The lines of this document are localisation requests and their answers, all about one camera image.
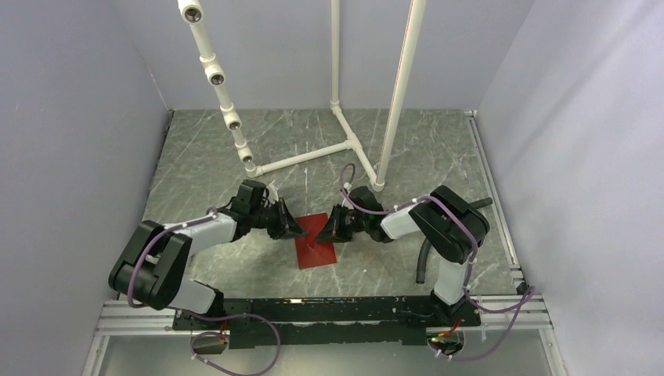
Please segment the red paper envelope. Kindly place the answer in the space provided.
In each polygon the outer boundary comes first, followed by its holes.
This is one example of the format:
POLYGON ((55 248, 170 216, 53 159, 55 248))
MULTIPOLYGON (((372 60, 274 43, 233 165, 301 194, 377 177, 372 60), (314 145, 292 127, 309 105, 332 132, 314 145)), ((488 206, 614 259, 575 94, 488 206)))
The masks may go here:
POLYGON ((328 220, 328 214, 318 213, 296 218, 298 225, 306 231, 304 237, 297 238, 295 251, 299 269, 327 266, 337 262, 334 244, 319 242, 316 236, 328 220))

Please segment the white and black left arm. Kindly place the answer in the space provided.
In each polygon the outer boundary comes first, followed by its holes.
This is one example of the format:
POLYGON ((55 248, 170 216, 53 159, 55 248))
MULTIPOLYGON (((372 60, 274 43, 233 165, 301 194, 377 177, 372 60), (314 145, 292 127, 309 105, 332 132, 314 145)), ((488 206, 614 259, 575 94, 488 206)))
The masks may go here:
POLYGON ((127 297, 133 308, 181 309, 202 327, 213 329, 225 318, 224 294, 186 277, 191 256, 232 243, 252 230, 273 240, 296 239, 306 232, 288 211, 285 200, 256 180, 245 179, 227 204, 209 208, 196 219, 160 224, 141 222, 115 262, 108 285, 127 297))

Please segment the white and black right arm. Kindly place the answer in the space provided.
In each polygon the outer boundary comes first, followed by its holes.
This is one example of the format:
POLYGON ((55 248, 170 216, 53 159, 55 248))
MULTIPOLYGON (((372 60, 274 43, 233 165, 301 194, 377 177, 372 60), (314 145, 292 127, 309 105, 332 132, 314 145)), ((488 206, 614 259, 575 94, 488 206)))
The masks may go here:
POLYGON ((341 193, 344 202, 333 207, 316 241, 347 243, 356 233, 366 233, 372 240, 387 244, 422 233, 429 248, 441 257, 431 293, 431 314, 441 325, 458 319, 467 302, 467 272, 490 231, 480 210, 493 204, 493 199, 467 202, 448 186, 439 186, 425 197, 387 210, 366 186, 344 187, 341 193))

